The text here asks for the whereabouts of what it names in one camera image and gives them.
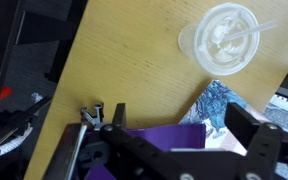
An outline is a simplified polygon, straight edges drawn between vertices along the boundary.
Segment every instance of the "bolt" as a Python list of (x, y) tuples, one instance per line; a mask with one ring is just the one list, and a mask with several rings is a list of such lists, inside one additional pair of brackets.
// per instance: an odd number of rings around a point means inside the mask
[(274, 124), (268, 124), (267, 126), (273, 130), (277, 129), (277, 126), (275, 126)]
[(194, 180), (194, 177), (188, 173), (182, 173), (180, 180)]
[(246, 173), (247, 180), (261, 180), (261, 177), (255, 173)]
[(113, 130), (113, 126), (107, 125), (107, 126), (104, 127), (104, 130), (105, 131), (112, 131)]

